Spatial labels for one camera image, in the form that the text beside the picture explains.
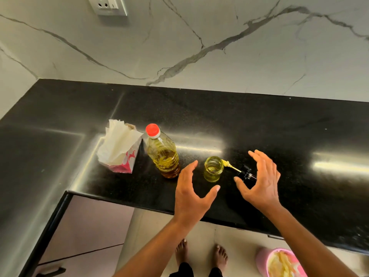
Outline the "black pump head with yellow tube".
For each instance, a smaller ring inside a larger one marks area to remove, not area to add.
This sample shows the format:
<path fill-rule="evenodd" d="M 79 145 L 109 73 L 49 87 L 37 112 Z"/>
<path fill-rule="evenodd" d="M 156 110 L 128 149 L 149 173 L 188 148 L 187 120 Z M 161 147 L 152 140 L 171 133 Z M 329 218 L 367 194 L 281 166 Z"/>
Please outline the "black pump head with yellow tube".
<path fill-rule="evenodd" d="M 253 182 L 254 184 L 256 183 L 257 178 L 251 173 L 251 169 L 248 166 L 243 165 L 242 169 L 240 170 L 240 169 L 233 167 L 229 161 L 226 161 L 223 159 L 221 161 L 224 167 L 229 167 L 237 171 L 238 172 L 237 177 L 239 177 L 243 182 L 249 181 L 249 182 Z"/>

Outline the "person's right forearm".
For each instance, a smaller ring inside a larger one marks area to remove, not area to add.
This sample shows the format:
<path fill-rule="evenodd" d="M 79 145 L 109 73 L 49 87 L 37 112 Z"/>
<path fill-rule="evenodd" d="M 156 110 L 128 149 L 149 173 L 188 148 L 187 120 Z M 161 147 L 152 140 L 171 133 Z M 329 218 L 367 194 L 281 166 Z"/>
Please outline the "person's right forearm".
<path fill-rule="evenodd" d="M 308 277 L 357 277 L 286 208 L 269 206 L 262 213 L 278 229 Z"/>

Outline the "person's left hand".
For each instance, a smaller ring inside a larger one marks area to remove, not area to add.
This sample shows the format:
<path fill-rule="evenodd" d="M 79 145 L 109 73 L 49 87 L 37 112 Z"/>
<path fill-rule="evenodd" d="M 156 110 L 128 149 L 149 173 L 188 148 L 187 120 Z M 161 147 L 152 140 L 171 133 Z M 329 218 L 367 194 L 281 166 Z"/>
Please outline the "person's left hand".
<path fill-rule="evenodd" d="M 202 205 L 201 198 L 193 189 L 192 177 L 197 165 L 195 160 L 181 170 L 175 193 L 174 220 L 187 229 L 192 229 L 211 207 Z"/>

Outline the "person's left forearm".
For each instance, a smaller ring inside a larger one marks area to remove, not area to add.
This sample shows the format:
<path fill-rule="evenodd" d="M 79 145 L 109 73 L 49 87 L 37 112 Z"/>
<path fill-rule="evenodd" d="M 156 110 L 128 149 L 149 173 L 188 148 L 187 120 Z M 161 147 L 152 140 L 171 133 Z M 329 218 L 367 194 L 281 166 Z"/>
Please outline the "person's left forearm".
<path fill-rule="evenodd" d="M 191 229 L 183 228 L 174 217 L 113 277 L 161 277 L 176 247 Z"/>

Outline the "small glass jar of oil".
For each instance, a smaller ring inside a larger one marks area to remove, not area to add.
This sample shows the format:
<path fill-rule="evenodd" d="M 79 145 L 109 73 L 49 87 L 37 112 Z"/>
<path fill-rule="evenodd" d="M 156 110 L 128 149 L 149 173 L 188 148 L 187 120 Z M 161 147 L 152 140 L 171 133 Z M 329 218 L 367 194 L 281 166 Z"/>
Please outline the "small glass jar of oil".
<path fill-rule="evenodd" d="M 215 183 L 220 179 L 223 170 L 224 164 L 221 158 L 211 156 L 204 163 L 204 178 L 208 182 Z"/>

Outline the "person's foot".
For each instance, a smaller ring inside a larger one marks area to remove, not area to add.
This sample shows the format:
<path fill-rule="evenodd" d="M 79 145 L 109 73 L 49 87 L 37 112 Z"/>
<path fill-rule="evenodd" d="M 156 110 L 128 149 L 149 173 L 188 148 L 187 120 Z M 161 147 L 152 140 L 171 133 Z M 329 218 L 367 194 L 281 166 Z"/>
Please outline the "person's foot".
<path fill-rule="evenodd" d="M 228 263 L 228 255 L 226 249 L 218 244 L 215 245 L 212 267 L 219 270 L 221 274 L 223 274 L 226 270 Z"/>
<path fill-rule="evenodd" d="M 176 247 L 175 257 L 178 267 L 182 263 L 189 263 L 189 253 L 186 239 L 182 239 L 181 242 Z"/>

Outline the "white wall socket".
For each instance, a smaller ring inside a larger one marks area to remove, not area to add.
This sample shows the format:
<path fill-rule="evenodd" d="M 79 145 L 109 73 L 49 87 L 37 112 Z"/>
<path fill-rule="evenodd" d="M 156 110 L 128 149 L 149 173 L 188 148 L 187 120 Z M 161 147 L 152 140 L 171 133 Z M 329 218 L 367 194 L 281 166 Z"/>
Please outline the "white wall socket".
<path fill-rule="evenodd" d="M 99 16 L 123 16 L 127 10 L 123 0 L 88 0 L 95 14 Z"/>

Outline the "person's right hand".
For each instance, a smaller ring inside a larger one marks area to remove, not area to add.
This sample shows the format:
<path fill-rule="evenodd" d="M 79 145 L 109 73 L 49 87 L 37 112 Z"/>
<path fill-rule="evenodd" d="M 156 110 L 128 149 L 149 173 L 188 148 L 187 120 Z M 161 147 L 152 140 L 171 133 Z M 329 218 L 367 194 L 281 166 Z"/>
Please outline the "person's right hand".
<path fill-rule="evenodd" d="M 248 154 L 254 159 L 254 152 L 248 151 Z M 257 171 L 256 178 L 256 184 L 251 188 L 251 198 L 245 200 L 265 216 L 269 216 L 274 210 L 281 208 L 278 196 L 280 172 L 277 165 L 274 163 L 274 172 Z"/>

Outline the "pale vegetable peels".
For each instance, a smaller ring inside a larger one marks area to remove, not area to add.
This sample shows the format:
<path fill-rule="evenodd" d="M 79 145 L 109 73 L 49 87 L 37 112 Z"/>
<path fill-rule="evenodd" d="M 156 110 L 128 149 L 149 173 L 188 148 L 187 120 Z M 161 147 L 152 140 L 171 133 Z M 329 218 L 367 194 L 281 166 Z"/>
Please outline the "pale vegetable peels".
<path fill-rule="evenodd" d="M 272 253 L 267 263 L 269 277 L 302 277 L 297 258 L 285 251 Z"/>

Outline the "black trousers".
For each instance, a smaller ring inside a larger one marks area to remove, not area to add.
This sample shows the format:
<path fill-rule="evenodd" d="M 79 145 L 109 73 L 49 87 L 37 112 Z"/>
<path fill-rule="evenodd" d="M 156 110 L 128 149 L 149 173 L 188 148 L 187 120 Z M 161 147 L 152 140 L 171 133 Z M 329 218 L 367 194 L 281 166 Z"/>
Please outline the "black trousers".
<path fill-rule="evenodd" d="M 168 277 L 194 277 L 194 273 L 189 263 L 182 262 L 179 265 L 178 271 L 171 273 Z M 208 277 L 224 277 L 224 276 L 218 267 L 214 267 L 211 269 Z"/>

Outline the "oil bottle with red cap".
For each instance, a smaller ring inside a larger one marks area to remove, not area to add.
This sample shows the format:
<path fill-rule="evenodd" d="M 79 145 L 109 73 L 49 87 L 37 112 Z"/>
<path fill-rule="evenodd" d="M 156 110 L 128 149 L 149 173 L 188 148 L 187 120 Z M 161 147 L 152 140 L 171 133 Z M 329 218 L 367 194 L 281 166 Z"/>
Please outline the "oil bottle with red cap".
<path fill-rule="evenodd" d="M 145 152 L 152 159 L 156 168 L 165 178 L 177 177 L 181 168 L 173 140 L 154 123 L 147 125 L 145 132 L 147 134 L 144 139 Z"/>

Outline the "person's left foot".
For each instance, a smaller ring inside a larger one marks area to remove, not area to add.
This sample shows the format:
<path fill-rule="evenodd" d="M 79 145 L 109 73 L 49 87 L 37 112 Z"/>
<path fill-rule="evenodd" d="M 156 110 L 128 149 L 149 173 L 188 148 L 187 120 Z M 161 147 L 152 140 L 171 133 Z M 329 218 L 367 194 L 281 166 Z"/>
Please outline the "person's left foot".
<path fill-rule="evenodd" d="M 178 267 L 182 263 L 189 263 L 189 253 L 186 239 L 182 239 L 181 242 L 176 247 L 175 257 Z"/>

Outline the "pink pack of white tissues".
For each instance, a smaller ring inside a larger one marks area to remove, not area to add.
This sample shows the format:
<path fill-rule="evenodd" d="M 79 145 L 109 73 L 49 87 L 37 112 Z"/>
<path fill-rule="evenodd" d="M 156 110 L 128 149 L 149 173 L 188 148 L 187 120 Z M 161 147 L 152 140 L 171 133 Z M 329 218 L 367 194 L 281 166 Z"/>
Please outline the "pink pack of white tissues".
<path fill-rule="evenodd" d="M 102 144 L 97 150 L 98 162 L 115 173 L 131 174 L 142 142 L 143 133 L 135 125 L 110 119 Z"/>

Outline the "pink waste bin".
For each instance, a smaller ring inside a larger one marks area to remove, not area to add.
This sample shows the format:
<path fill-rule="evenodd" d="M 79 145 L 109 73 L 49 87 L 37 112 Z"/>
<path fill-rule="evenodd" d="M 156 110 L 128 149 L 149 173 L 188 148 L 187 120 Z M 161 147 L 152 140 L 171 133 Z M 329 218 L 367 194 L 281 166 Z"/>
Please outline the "pink waste bin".
<path fill-rule="evenodd" d="M 256 262 L 256 266 L 257 266 L 260 274 L 263 277 L 269 277 L 268 271 L 267 271 L 268 259 L 270 258 L 270 256 L 272 255 L 272 253 L 277 252 L 277 251 L 285 251 L 285 252 L 290 253 L 290 254 L 292 254 L 292 255 L 295 256 L 295 254 L 293 253 L 293 251 L 288 250 L 288 249 L 284 249 L 284 248 L 275 248 L 275 249 L 261 248 L 257 252 L 257 254 L 256 254 L 255 262 Z M 299 269 L 299 272 L 300 272 L 300 274 L 301 274 L 302 277 L 307 277 L 307 274 L 305 273 L 305 271 L 302 268 L 302 265 L 301 264 L 299 265 L 298 269 Z"/>

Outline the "person's right foot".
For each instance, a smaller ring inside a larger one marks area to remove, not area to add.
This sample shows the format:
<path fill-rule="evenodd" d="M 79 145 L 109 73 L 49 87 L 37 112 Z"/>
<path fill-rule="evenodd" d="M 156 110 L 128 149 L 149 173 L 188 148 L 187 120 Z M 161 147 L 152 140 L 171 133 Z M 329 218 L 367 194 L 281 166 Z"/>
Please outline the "person's right foot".
<path fill-rule="evenodd" d="M 221 274 L 223 274 L 226 270 L 228 263 L 228 255 L 226 249 L 218 244 L 215 245 L 212 267 L 219 270 Z"/>

